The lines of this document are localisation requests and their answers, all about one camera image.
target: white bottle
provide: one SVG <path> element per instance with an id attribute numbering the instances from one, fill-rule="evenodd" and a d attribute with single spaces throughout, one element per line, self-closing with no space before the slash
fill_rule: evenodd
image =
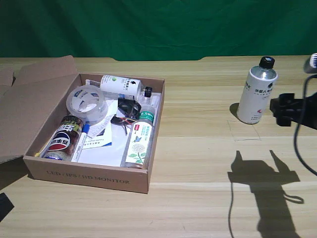
<path id="1" fill-rule="evenodd" d="M 278 78 L 273 69 L 274 62 L 272 57 L 265 56 L 259 66 L 250 69 L 237 110 L 240 121 L 247 124 L 260 121 Z"/>
<path id="2" fill-rule="evenodd" d="M 139 101 L 139 97 L 143 95 L 147 87 L 138 79 L 104 75 L 100 82 L 100 89 L 118 94 L 118 98 Z"/>
<path id="3" fill-rule="evenodd" d="M 150 98 L 142 106 L 139 120 L 131 125 L 131 131 L 123 153 L 121 166 L 127 168 L 146 169 L 148 166 L 154 134 L 155 108 Z"/>

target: wood grain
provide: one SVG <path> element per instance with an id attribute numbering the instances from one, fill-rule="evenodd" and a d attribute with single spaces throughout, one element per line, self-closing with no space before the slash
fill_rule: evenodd
<path id="1" fill-rule="evenodd" d="M 306 58 L 275 57 L 279 80 L 272 98 L 286 92 L 301 97 Z M 267 109 L 258 124 L 246 125 L 229 110 L 239 102 L 248 70 L 259 59 L 75 59 L 79 72 L 166 79 L 150 192 L 144 195 L 32 180 L 23 176 L 27 170 L 22 163 L 12 163 L 0 167 L 0 179 L 6 181 L 0 183 L 1 192 L 15 206 L 0 223 L 0 237 L 230 238 L 229 176 L 236 181 L 230 214 L 233 237 L 316 237 L 317 177 L 296 158 L 292 145 L 295 124 L 279 127 Z M 13 66 L 18 72 L 23 65 L 39 60 L 0 59 L 0 68 Z M 308 91 L 316 92 L 317 83 L 312 81 Z M 315 169 L 316 143 L 317 131 L 302 127 L 300 152 Z"/>

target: green backdrop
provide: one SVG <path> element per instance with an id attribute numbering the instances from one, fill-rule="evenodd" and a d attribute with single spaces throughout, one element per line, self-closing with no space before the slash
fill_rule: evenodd
<path id="1" fill-rule="evenodd" d="M 0 0 L 0 57 L 317 52 L 317 0 Z"/>

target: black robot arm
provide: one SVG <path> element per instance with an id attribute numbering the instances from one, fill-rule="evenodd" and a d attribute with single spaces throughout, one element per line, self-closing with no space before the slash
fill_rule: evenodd
<path id="1" fill-rule="evenodd" d="M 303 99 L 295 99 L 294 93 L 280 94 L 278 98 L 271 99 L 270 110 L 279 126 L 291 126 L 291 121 L 301 123 L 312 129 L 317 129 L 317 93 L 306 98 L 304 117 L 300 121 L 303 110 Z"/>

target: white marker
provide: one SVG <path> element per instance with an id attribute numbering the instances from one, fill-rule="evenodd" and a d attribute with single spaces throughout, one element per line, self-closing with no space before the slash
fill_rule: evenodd
<path id="1" fill-rule="evenodd" d="M 78 162 L 79 156 L 84 147 L 84 143 L 85 143 L 88 131 L 89 131 L 89 125 L 85 124 L 83 127 L 83 131 L 81 132 L 81 135 L 79 137 L 73 156 L 71 157 L 71 162 Z"/>

